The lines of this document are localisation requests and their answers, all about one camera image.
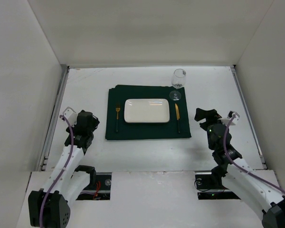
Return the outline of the gold fork black handle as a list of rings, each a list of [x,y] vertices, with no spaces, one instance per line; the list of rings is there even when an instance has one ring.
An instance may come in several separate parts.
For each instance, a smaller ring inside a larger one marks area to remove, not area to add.
[[[116,108],[115,108],[115,111],[116,111],[116,122],[115,122],[115,132],[118,133],[119,131],[119,112],[121,110],[121,106],[120,106],[120,103],[118,102],[116,104]]]

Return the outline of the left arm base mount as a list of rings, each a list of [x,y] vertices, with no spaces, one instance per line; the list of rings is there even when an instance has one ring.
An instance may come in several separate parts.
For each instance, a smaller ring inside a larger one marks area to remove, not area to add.
[[[96,173],[93,182],[86,186],[76,200],[110,200],[112,173]]]

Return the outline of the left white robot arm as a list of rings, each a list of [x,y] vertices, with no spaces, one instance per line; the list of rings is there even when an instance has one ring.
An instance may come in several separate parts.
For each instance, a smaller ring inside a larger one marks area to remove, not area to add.
[[[96,182],[95,167],[80,162],[92,144],[98,118],[92,112],[76,113],[71,108],[60,118],[66,122],[68,133],[61,156],[40,190],[28,196],[29,220],[36,228],[65,228],[72,204],[84,188]]]

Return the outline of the white rectangular plate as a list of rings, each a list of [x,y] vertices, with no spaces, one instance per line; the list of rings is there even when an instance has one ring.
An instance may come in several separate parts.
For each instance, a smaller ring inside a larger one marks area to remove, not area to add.
[[[162,98],[127,99],[124,120],[130,124],[161,124],[170,121],[169,102]]]

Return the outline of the dark green cloth placemat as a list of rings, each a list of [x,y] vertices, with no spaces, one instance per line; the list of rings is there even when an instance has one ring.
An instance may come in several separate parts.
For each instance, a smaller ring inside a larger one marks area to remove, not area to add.
[[[181,99],[170,99],[171,86],[116,85],[108,91],[105,139],[107,140],[150,140],[191,138],[185,88],[180,89]],[[168,123],[126,123],[124,105],[127,99],[163,98],[168,100],[170,121]],[[116,104],[120,103],[119,131],[115,132]],[[180,133],[177,132],[175,103],[180,112]]]

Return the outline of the clear wine glass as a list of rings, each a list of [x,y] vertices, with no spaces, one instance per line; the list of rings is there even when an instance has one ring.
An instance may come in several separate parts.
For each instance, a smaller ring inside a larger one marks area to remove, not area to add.
[[[181,99],[180,89],[184,87],[186,83],[186,71],[184,69],[178,68],[174,71],[171,78],[171,85],[174,88],[170,92],[170,99],[173,101],[178,101]]]

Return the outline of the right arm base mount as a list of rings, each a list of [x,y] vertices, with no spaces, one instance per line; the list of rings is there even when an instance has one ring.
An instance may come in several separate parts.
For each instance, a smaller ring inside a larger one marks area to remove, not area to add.
[[[194,186],[199,200],[238,200],[235,193],[224,187],[210,172],[196,172]]]

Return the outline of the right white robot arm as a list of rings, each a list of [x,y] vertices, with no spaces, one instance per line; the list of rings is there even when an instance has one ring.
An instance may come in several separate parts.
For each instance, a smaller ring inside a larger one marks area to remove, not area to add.
[[[239,118],[234,111],[224,118],[215,109],[196,109],[194,119],[206,131],[217,164],[211,173],[217,184],[231,190],[254,211],[263,227],[285,228],[285,190],[257,176],[230,143],[229,128]]]

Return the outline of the gold knife black handle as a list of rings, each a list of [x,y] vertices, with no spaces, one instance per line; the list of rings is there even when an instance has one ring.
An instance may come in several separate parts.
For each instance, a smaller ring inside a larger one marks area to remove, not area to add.
[[[177,118],[177,132],[181,133],[181,128],[180,128],[180,112],[179,112],[179,107],[177,103],[175,103],[175,110],[176,110],[176,118]]]

